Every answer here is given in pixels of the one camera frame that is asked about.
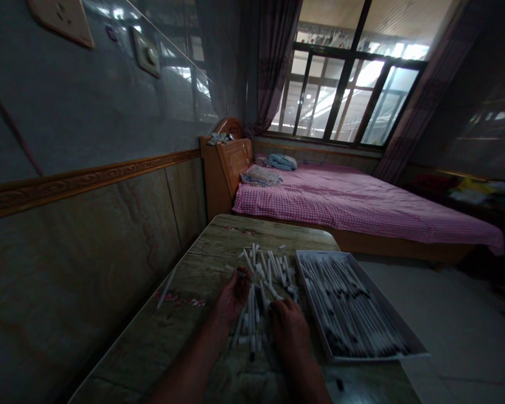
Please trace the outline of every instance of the curtain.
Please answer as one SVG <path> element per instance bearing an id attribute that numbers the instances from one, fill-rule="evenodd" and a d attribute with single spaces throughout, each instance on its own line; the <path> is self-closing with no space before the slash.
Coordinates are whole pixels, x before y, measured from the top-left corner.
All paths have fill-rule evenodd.
<path id="1" fill-rule="evenodd" d="M 277 113 L 302 3 L 303 0 L 260 1 L 258 115 L 256 122 L 244 129 L 249 138 L 267 130 Z"/>
<path id="2" fill-rule="evenodd" d="M 398 179 L 462 61 L 481 33 L 491 7 L 491 0 L 469 0 L 455 12 L 374 170 L 374 177 L 390 183 Z"/>

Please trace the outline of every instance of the hand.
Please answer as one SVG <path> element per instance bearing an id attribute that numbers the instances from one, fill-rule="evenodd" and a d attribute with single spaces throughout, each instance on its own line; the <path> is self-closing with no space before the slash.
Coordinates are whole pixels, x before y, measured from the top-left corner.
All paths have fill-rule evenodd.
<path id="1" fill-rule="evenodd" d="M 307 320 L 297 303 L 290 299 L 271 303 L 275 343 L 289 369 L 315 363 L 310 349 Z"/>
<path id="2" fill-rule="evenodd" d="M 214 319 L 228 327 L 238 318 L 241 310 L 245 307 L 251 288 L 251 282 L 238 275 L 239 270 L 247 275 L 247 279 L 249 278 L 247 270 L 236 269 L 221 290 L 212 311 Z"/>

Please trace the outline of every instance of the red cloth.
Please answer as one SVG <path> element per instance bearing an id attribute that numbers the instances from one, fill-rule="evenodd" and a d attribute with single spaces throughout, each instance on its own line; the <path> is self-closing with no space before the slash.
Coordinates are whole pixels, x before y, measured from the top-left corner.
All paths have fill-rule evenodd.
<path id="1" fill-rule="evenodd" d="M 316 164 L 301 164 L 296 171 L 271 169 L 282 176 L 282 185 L 241 183 L 235 212 L 427 244 L 484 244 L 504 254 L 497 227 L 357 169 Z"/>

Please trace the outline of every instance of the light switch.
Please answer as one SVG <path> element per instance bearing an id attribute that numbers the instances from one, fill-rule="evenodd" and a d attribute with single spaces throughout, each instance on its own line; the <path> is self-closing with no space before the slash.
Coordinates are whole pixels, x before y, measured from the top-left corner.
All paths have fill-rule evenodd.
<path id="1" fill-rule="evenodd" d="M 27 0 L 34 18 L 84 46 L 95 48 L 81 0 Z"/>
<path id="2" fill-rule="evenodd" d="M 133 40 L 135 42 L 136 60 L 142 70 L 159 78 L 161 76 L 159 67 L 159 53 L 155 45 L 136 29 L 131 28 Z"/>

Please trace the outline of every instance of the floor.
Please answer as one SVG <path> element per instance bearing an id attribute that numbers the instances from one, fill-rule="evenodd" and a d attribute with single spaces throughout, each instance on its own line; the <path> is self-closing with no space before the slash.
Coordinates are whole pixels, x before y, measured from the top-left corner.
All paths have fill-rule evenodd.
<path id="1" fill-rule="evenodd" d="M 424 404 L 505 403 L 505 305 L 484 282 L 422 261 L 356 258 L 431 353 L 402 362 Z"/>

